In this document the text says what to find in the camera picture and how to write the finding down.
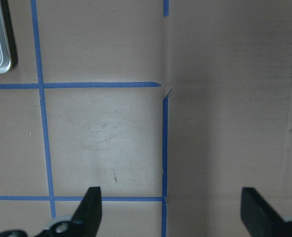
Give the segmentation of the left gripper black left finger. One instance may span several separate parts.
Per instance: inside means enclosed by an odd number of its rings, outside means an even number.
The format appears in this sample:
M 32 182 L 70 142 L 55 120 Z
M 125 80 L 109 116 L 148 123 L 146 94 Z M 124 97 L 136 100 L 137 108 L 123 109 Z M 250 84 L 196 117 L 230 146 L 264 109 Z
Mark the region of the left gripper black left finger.
M 95 237 L 102 220 L 100 187 L 90 187 L 69 220 L 56 221 L 38 237 Z

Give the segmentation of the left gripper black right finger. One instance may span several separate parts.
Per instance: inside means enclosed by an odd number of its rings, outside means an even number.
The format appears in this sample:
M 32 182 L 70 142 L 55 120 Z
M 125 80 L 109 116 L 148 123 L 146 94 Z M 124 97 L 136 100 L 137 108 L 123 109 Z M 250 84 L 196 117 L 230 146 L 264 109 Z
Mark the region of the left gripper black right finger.
M 253 187 L 243 187 L 241 221 L 252 237 L 292 237 L 292 219 L 282 218 Z

